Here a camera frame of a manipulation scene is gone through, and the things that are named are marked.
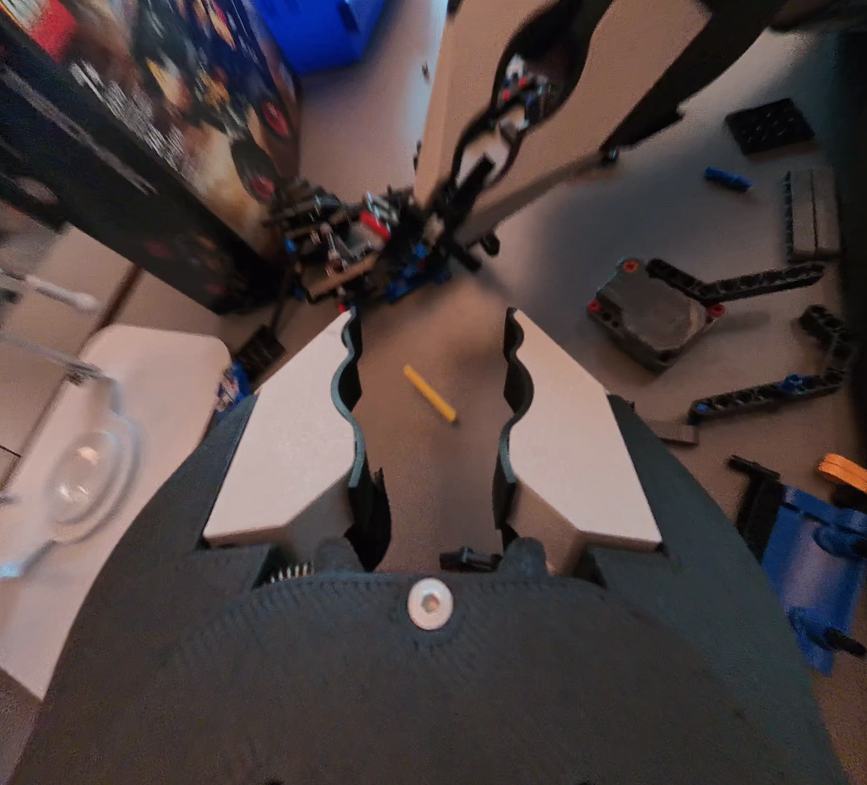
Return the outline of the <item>small orange toy piece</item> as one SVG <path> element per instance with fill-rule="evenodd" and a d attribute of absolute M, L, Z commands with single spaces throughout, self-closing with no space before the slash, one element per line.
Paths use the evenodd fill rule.
<path fill-rule="evenodd" d="M 850 487 L 866 495 L 866 468 L 841 454 L 825 454 L 818 463 L 817 471 L 836 485 Z"/>

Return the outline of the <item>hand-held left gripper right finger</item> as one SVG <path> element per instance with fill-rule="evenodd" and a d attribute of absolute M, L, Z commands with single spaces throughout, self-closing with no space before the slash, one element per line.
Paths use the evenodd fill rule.
<path fill-rule="evenodd" d="M 519 309 L 504 318 L 493 519 L 503 549 L 533 539 L 548 566 L 588 547 L 656 552 L 662 533 L 603 385 Z"/>

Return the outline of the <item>light grey desk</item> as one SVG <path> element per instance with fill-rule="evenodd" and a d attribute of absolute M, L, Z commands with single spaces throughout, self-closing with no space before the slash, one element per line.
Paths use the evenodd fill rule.
<path fill-rule="evenodd" d="M 580 0 L 567 2 L 571 20 L 558 19 L 564 40 L 577 46 L 577 12 Z M 409 174 L 409 142 L 423 136 L 432 85 L 421 86 L 421 75 L 409 74 L 410 37 L 421 37 L 420 27 L 399 23 L 394 6 L 387 4 L 387 36 L 374 31 L 373 50 L 365 51 L 361 64 L 342 71 L 305 76 L 300 170 L 318 182 L 336 184 L 340 194 L 359 194 L 364 184 L 392 182 L 397 148 L 403 152 L 398 175 Z M 447 11 L 437 33 L 439 51 Z M 633 193 L 625 171 L 594 168 L 574 181 L 554 187 L 507 220 L 508 232 L 524 232 L 526 241 L 519 268 L 502 268 L 503 279 L 522 280 L 516 299 L 536 294 L 537 319 L 552 325 L 555 314 L 576 317 L 579 299 L 590 290 L 590 280 L 601 278 L 610 266 L 615 248 L 656 235 L 668 243 L 692 243 L 688 220 L 675 222 L 675 195 Z"/>

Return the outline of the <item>monster truck toy set box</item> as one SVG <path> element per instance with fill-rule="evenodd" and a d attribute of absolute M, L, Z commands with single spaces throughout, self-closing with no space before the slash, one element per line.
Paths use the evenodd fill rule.
<path fill-rule="evenodd" d="M 276 298 L 294 71 L 250 0 L 1 0 L 2 201 L 218 314 Z"/>

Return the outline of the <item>small black square toy piece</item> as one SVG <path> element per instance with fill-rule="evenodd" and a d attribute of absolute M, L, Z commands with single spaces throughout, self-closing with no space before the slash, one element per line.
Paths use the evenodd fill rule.
<path fill-rule="evenodd" d="M 286 354 L 286 348 L 268 324 L 260 325 L 239 350 L 233 353 L 233 364 L 243 372 L 247 382 L 254 384 Z"/>

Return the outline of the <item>blue toy bracket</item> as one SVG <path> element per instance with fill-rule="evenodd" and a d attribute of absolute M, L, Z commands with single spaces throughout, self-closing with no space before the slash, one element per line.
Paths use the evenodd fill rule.
<path fill-rule="evenodd" d="M 244 366 L 232 360 L 220 379 L 213 408 L 215 416 L 223 416 L 252 393 Z"/>

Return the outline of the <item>black angled toy beam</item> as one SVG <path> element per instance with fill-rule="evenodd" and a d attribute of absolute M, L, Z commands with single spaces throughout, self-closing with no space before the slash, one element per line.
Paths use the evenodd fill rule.
<path fill-rule="evenodd" d="M 797 325 L 821 351 L 817 373 L 792 373 L 769 383 L 700 398 L 688 408 L 688 424 L 698 426 L 732 416 L 774 411 L 787 404 L 840 391 L 855 358 L 857 335 L 840 317 L 820 304 L 808 306 L 797 319 Z"/>

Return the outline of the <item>white document stand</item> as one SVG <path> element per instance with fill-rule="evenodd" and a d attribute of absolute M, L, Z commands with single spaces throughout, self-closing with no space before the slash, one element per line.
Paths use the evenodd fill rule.
<path fill-rule="evenodd" d="M 112 324 L 2 489 L 2 669 L 39 699 L 107 558 L 196 448 L 230 364 L 214 336 Z"/>

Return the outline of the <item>black toy block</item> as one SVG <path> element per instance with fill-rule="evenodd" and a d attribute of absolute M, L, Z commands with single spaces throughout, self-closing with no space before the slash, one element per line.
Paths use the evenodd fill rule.
<path fill-rule="evenodd" d="M 746 478 L 746 490 L 734 525 L 749 551 L 761 563 L 785 498 L 786 485 L 779 472 L 737 454 L 729 456 L 727 465 Z"/>

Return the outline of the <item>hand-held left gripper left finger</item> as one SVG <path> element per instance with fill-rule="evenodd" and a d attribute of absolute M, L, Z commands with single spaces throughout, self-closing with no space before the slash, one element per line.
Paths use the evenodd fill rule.
<path fill-rule="evenodd" d="M 384 473 L 371 469 L 354 416 L 362 352 L 350 309 L 256 390 L 205 523 L 208 545 L 271 544 L 295 565 L 344 537 L 364 569 L 380 565 L 392 519 Z"/>

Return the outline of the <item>grey toy motor block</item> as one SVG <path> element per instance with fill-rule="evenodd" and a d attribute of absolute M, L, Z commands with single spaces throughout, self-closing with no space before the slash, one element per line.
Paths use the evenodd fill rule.
<path fill-rule="evenodd" d="M 660 374 L 726 315 L 653 276 L 648 262 L 622 259 L 588 303 L 589 319 L 627 357 Z"/>

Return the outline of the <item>blue toy panel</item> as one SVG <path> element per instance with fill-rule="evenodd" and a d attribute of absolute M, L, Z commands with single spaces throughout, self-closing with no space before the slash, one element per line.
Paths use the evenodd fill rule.
<path fill-rule="evenodd" d="M 865 513 L 782 488 L 760 563 L 807 664 L 824 677 L 840 654 L 865 659 L 865 642 L 853 631 L 865 546 Z"/>

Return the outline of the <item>black toy truck chassis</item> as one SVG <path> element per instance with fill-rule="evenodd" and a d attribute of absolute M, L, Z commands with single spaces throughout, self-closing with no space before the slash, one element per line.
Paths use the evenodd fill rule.
<path fill-rule="evenodd" d="M 460 195 L 447 187 L 426 208 L 411 187 L 389 187 L 351 202 L 296 180 L 276 192 L 261 225 L 282 237 L 288 290 L 298 299 L 334 299 L 342 311 L 393 304 L 448 281 L 453 265 L 478 273 L 482 262 L 472 248 L 499 253 L 493 232 L 469 243 L 457 239 L 469 214 Z"/>

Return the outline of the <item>yellow toy axle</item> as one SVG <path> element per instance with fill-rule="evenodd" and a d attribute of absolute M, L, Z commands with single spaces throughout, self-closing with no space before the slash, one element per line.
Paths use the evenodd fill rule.
<path fill-rule="evenodd" d="M 403 367 L 403 375 L 444 420 L 450 425 L 454 425 L 457 422 L 458 414 L 455 408 L 416 369 L 406 364 Z"/>

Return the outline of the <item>black straight toy beam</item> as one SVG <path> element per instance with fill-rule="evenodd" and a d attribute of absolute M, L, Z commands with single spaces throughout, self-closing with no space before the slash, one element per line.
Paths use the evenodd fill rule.
<path fill-rule="evenodd" d="M 662 259 L 646 264 L 648 275 L 706 308 L 735 300 L 796 290 L 815 285 L 825 275 L 825 265 L 810 262 L 785 269 L 765 270 L 734 278 L 705 282 Z"/>

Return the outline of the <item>black studded toy plate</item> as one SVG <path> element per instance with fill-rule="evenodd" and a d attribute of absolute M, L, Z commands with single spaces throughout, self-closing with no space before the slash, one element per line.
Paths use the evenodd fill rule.
<path fill-rule="evenodd" d="M 816 136 L 790 97 L 731 112 L 724 122 L 741 153 L 748 157 L 810 143 Z"/>

